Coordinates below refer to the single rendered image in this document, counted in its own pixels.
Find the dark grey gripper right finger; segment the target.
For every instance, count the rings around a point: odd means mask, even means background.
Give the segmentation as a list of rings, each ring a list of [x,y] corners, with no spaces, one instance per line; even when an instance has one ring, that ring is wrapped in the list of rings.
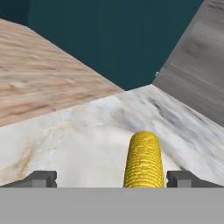
[[[190,171],[168,171],[166,174],[168,179],[167,187],[176,188],[218,188],[220,185],[198,178]]]

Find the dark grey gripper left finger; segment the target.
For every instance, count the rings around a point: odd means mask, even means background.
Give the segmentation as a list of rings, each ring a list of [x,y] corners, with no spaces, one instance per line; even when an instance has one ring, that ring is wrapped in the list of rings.
[[[3,187],[54,188],[57,186],[56,178],[57,178],[56,171],[34,171],[26,178],[3,185]]]

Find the yellow corn cob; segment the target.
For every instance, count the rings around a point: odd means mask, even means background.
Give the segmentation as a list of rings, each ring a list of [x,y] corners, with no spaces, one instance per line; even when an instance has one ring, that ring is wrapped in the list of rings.
[[[139,131],[129,142],[123,186],[126,188],[164,188],[164,174],[158,138]]]

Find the grey wooden cabinet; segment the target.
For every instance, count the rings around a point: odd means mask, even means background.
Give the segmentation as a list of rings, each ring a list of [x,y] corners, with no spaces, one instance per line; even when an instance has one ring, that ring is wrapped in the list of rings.
[[[204,0],[153,85],[224,127],[224,0]]]

